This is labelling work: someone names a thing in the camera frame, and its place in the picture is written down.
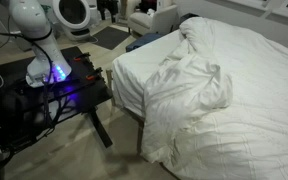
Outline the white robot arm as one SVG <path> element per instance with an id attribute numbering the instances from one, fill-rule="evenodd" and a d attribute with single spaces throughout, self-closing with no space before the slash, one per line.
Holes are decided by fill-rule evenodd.
<path id="1" fill-rule="evenodd" d="M 63 82 L 72 68 L 53 35 L 50 22 L 37 0 L 1 0 L 22 37 L 32 44 L 35 58 L 27 66 L 26 82 L 33 88 Z"/>

